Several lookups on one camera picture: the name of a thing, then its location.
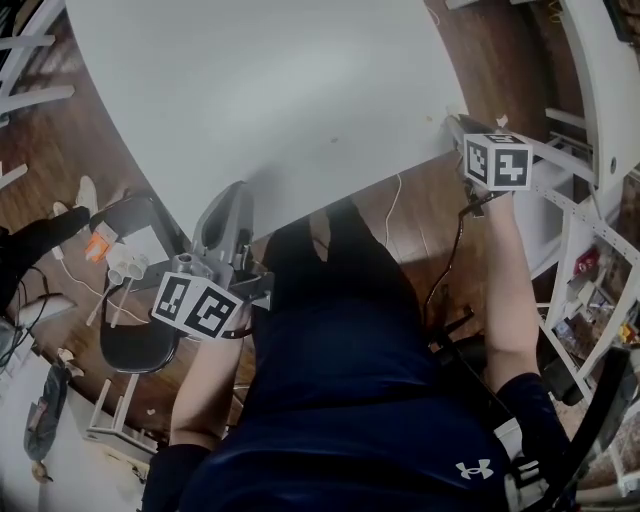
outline paper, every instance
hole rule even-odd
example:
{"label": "paper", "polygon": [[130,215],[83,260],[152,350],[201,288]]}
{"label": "paper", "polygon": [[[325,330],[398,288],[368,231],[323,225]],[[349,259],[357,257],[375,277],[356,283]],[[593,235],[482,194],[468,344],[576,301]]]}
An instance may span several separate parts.
{"label": "paper", "polygon": [[181,331],[215,340],[226,330],[241,303],[204,277],[166,272],[151,315]]}
{"label": "paper", "polygon": [[122,241],[131,250],[132,254],[145,256],[149,260],[148,265],[155,265],[169,259],[151,226],[123,237]]}

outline cord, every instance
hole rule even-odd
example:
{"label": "cord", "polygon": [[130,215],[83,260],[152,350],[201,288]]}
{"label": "cord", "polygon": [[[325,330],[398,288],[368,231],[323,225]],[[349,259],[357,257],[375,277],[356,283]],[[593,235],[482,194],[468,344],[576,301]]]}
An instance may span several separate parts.
{"label": "cord", "polygon": [[[27,304],[28,301],[28,297],[27,297],[27,287],[25,286],[24,282],[22,280],[20,280],[19,286],[18,286],[18,311],[16,313],[16,328],[15,331],[13,333],[13,339],[11,341],[11,346],[9,347],[9,349],[0,356],[0,370],[4,370],[7,365],[9,364],[9,361],[11,360],[11,357],[13,356],[13,354],[15,353],[15,351],[24,343],[24,341],[27,339],[27,336],[31,335],[31,330],[35,327],[35,325],[38,323],[38,321],[40,320],[40,318],[42,317],[42,313],[44,313],[44,308],[47,306],[47,302],[49,302],[49,283],[47,282],[47,276],[44,275],[44,273],[42,272],[42,270],[40,270],[37,267],[31,267],[28,270],[35,270],[37,272],[40,273],[40,275],[42,276],[42,286],[44,288],[44,301],[42,302],[42,307],[40,308],[40,312],[38,313],[38,316],[36,317],[36,319],[33,321],[33,323],[27,327],[26,332],[24,333],[24,336],[22,336],[22,338],[20,338],[20,340],[18,340],[18,337],[20,336],[20,334],[22,334],[22,329],[18,329],[18,325],[20,325],[20,310],[22,309],[22,306],[24,306],[25,304]],[[24,302],[22,302],[22,294],[20,293],[20,285],[22,285],[22,289],[24,290]]]}
{"label": "cord", "polygon": [[[76,279],[75,277],[73,277],[73,275],[71,274],[71,272],[69,272],[69,269],[67,268],[67,265],[65,265],[64,260],[59,260],[60,264],[62,265],[62,268],[64,269],[64,271],[67,273],[67,275],[69,276],[69,279],[71,279],[72,281],[81,284],[82,286],[84,286],[87,290],[89,290],[91,293],[93,293],[94,295],[97,295],[98,297],[102,297],[101,293],[98,293],[97,291],[95,291],[93,288],[91,288],[91,286],[89,286],[87,283],[85,283],[84,281],[81,281],[80,279]],[[111,302],[111,300],[107,299],[107,301],[109,302],[109,304],[111,304],[114,308],[116,309],[120,309],[123,313],[126,313],[127,315],[129,315],[131,318],[133,318],[134,320],[137,320],[138,322],[142,323],[142,324],[148,324],[149,321],[148,320],[143,320],[142,318],[138,318],[136,315],[134,315],[131,311],[124,309],[124,308],[118,308],[118,306],[116,304],[114,304],[113,302]]]}
{"label": "cord", "polygon": [[391,208],[389,208],[389,213],[384,219],[384,247],[385,249],[389,245],[389,217],[393,213],[393,209],[396,207],[396,203],[398,202],[398,197],[400,197],[400,191],[402,190],[402,178],[399,174],[396,174],[398,177],[398,190],[396,191],[396,197],[393,198],[393,203],[391,203]]}
{"label": "cord", "polygon": [[434,11],[434,10],[433,10],[431,7],[429,7],[428,5],[427,5],[427,9],[428,9],[428,10],[429,10],[429,12],[431,13],[431,16],[433,16],[433,18],[434,18],[434,20],[433,20],[433,21],[435,22],[436,27],[439,27],[439,26],[440,26],[440,16],[438,16],[438,14],[436,13],[436,11]]}
{"label": "cord", "polygon": [[456,257],[458,244],[460,244],[460,239],[462,238],[462,233],[464,231],[464,218],[476,208],[482,206],[483,204],[487,204],[489,201],[493,201],[494,199],[506,193],[507,192],[489,192],[489,194],[484,196],[482,199],[478,199],[477,201],[467,205],[466,207],[464,207],[462,210],[458,212],[458,230],[456,233],[455,241],[453,242],[453,248],[451,249],[449,261],[447,262],[447,265],[444,271],[442,272],[442,274],[440,274],[440,277],[438,277],[434,285],[431,287],[431,290],[429,291],[427,298],[422,303],[422,323],[425,327],[427,325],[427,310],[428,310],[429,303],[431,302],[431,299],[433,299],[433,296],[436,293],[438,286],[440,286],[440,283],[442,283],[444,278],[447,277],[447,274],[449,274],[449,272],[451,271],[451,268],[453,267],[453,260]]}

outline orange object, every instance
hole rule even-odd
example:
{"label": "orange object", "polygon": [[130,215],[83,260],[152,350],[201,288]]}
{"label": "orange object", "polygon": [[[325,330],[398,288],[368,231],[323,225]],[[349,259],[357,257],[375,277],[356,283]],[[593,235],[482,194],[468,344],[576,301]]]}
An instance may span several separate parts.
{"label": "orange object", "polygon": [[618,329],[618,334],[625,341],[625,343],[628,343],[629,337],[631,334],[633,334],[633,331],[629,329],[629,326],[627,324],[624,324],[620,326],[620,329]]}
{"label": "orange object", "polygon": [[113,244],[116,243],[118,235],[104,222],[100,223],[91,235],[89,245],[85,249],[85,257],[88,260],[98,263],[103,260]]}

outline black cable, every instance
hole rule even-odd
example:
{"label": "black cable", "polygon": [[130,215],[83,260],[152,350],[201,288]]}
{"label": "black cable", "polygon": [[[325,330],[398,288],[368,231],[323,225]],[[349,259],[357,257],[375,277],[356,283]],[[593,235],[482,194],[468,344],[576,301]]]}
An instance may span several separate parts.
{"label": "black cable", "polygon": [[13,339],[11,341],[11,346],[9,347],[9,349],[4,354],[2,354],[0,356],[0,370],[3,370],[4,368],[6,368],[6,366],[9,364],[9,361],[11,360],[11,356],[13,356],[15,351],[24,343],[24,341],[27,339],[27,336],[31,335],[32,329],[36,326],[36,324],[38,323],[38,321],[42,317],[42,314],[44,313],[44,308],[46,307],[47,302],[49,302],[50,293],[49,293],[49,283],[47,281],[47,276],[45,276],[44,272],[42,272],[42,270],[40,270],[37,267],[31,267],[28,270],[31,270],[31,269],[39,272],[40,276],[42,277],[42,286],[43,286],[44,291],[45,291],[44,300],[42,302],[42,308],[40,308],[40,312],[38,313],[38,316],[33,321],[33,323],[29,327],[27,327],[27,329],[24,332],[24,335],[22,336],[22,338],[20,338],[20,340],[18,340],[18,337],[23,332],[22,329],[18,329],[18,327],[17,327],[20,324],[20,309],[22,308],[23,305],[27,304],[27,287],[25,286],[24,282],[22,280],[20,280],[19,285],[22,285],[22,289],[24,290],[25,301],[24,301],[24,303],[22,303],[22,297],[21,297],[21,293],[20,293],[20,286],[18,286],[18,311],[16,313],[16,328],[15,328],[15,331],[13,333]]}
{"label": "black cable", "polygon": [[442,274],[440,274],[440,277],[436,279],[436,282],[431,287],[431,290],[429,291],[427,298],[422,303],[422,324],[425,327],[427,326],[429,303],[431,302],[431,299],[433,299],[433,296],[436,293],[438,286],[440,286],[440,283],[442,283],[444,278],[447,277],[447,275],[449,274],[449,272],[451,272],[451,269],[453,267],[453,260],[456,257],[456,251],[458,250],[458,245],[460,244],[460,239],[462,238],[462,233],[464,231],[464,218],[476,208],[484,204],[487,204],[489,201],[493,201],[497,197],[503,196],[506,193],[507,192],[489,192],[482,199],[478,199],[477,201],[467,205],[465,208],[463,208],[458,212],[458,230],[457,230],[455,241],[453,242],[453,248],[451,249],[451,255],[449,256],[449,261],[447,262],[447,266],[445,267]]}

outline white wall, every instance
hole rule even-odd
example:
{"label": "white wall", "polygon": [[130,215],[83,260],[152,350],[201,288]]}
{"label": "white wall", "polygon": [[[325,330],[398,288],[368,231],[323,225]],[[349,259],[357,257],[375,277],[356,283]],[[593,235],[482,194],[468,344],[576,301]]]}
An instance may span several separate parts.
{"label": "white wall", "polygon": [[100,445],[82,438],[93,405],[73,390],[44,461],[54,482],[40,485],[31,476],[31,461],[23,449],[24,429],[29,406],[42,394],[48,371],[44,359],[30,354],[0,406],[0,482],[7,511],[135,511],[141,487],[136,488],[127,468],[108,462]]}

